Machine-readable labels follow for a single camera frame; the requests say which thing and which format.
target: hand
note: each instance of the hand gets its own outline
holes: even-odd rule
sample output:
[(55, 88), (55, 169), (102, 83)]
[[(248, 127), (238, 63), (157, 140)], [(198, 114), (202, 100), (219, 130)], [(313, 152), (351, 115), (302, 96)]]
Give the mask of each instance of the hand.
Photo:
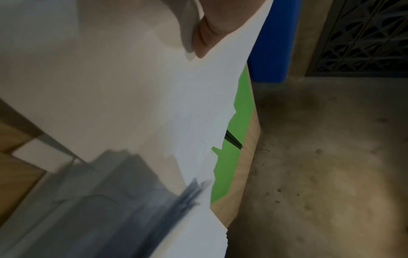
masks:
[(193, 49), (199, 58), (228, 34), (240, 28), (265, 0), (200, 0), (204, 17), (193, 33)]

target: green mat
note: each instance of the green mat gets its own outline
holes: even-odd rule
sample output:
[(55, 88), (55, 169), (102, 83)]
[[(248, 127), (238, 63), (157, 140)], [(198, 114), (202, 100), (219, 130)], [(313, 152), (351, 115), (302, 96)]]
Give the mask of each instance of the green mat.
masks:
[[(234, 107), (236, 113), (228, 124), (228, 131), (243, 144), (254, 110), (254, 102), (246, 67), (239, 78)], [(237, 147), (227, 140), (224, 140), (221, 150), (215, 147), (213, 147), (212, 150), (218, 155), (218, 161), (214, 168), (215, 182), (211, 192), (211, 203), (219, 200), (228, 193), (241, 153)]]

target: lattice pattern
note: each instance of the lattice pattern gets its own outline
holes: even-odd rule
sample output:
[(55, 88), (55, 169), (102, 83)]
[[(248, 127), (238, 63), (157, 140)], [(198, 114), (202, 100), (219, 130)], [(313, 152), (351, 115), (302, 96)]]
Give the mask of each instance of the lattice pattern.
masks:
[(408, 0), (345, 0), (313, 71), (408, 72)]

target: blue panel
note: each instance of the blue panel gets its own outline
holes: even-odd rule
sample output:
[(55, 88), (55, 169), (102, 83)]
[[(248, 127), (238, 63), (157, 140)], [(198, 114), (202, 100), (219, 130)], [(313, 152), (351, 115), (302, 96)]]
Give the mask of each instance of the blue panel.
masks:
[(286, 79), (300, 5), (301, 0), (274, 0), (248, 59), (253, 81)]

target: floor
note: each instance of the floor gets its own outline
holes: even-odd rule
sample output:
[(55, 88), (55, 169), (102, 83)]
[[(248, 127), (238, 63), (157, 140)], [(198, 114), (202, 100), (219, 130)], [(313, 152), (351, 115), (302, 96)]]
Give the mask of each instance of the floor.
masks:
[(255, 84), (262, 135), (229, 258), (407, 258), (408, 80)]

